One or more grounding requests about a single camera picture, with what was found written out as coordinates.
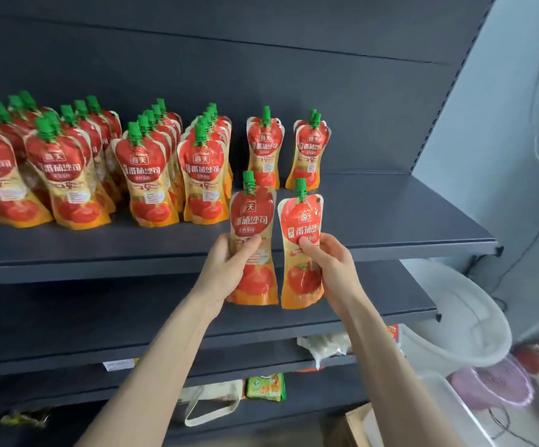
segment right hand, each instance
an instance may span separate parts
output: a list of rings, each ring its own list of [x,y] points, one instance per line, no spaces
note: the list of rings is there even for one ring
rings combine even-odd
[[[319,246],[301,237],[299,246],[321,267],[325,296],[340,318],[349,300],[366,298],[356,274],[352,254],[336,237],[322,233]]]

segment white plastic container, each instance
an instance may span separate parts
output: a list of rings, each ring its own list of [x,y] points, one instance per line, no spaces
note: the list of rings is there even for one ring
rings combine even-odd
[[[402,351],[418,372],[448,376],[462,367],[488,367],[512,346],[512,331],[496,302],[458,271],[431,260],[403,260],[430,296],[441,322],[400,325]]]
[[[473,413],[470,412],[443,376],[434,372],[427,372],[420,375],[419,378],[435,402],[448,416],[452,426],[458,432],[458,436],[467,447],[495,447],[479,421],[476,420]],[[363,429],[367,438],[369,438],[371,447],[383,447],[373,410],[363,420]]]

